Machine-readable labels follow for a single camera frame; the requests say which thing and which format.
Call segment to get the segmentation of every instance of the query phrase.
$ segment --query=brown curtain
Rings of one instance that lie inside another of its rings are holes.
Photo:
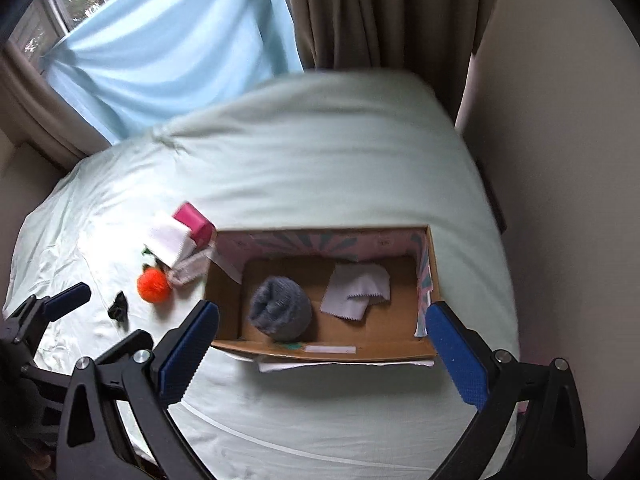
[[[65,170],[110,145],[11,40],[0,52],[0,130],[16,145],[30,143]]]
[[[455,119],[494,0],[287,0],[305,69],[404,68]]]

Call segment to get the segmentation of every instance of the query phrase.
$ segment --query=orange pom-pom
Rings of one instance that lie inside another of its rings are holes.
[[[171,287],[164,272],[155,267],[147,267],[138,277],[138,294],[149,303],[165,301],[171,294]]]

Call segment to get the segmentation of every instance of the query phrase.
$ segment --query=cardboard box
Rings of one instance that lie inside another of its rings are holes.
[[[418,319],[440,299],[428,226],[393,229],[220,231],[218,264],[209,268],[205,298],[220,310],[212,346],[244,356],[306,362],[396,362],[431,359]],[[320,312],[336,262],[373,262],[390,276],[390,301],[367,307],[360,321]],[[248,321],[250,300],[268,276],[287,276],[311,300],[314,316],[298,344],[274,343]]]

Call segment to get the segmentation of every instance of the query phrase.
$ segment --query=gray cleaning cloth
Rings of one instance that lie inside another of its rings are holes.
[[[361,320],[371,304],[390,299],[389,273],[378,264],[336,264],[320,312]]]
[[[295,341],[311,322],[311,302],[296,282],[270,276],[251,299],[249,322],[274,341]]]

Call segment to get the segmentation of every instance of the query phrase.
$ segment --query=bed sheet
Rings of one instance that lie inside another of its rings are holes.
[[[274,80],[81,161],[26,219],[14,251],[7,312],[78,281],[93,291],[50,325],[39,365],[70,373],[132,330],[158,341],[184,319],[203,282],[155,310],[135,280],[148,222],[185,200],[220,229],[428,223],[444,298],[492,348],[518,355],[510,278],[473,161],[423,83],[380,71]],[[120,290],[126,328],[107,316]],[[220,479],[424,479],[474,409],[440,362],[264,374],[209,349],[170,413]],[[512,437],[513,425],[487,472]]]

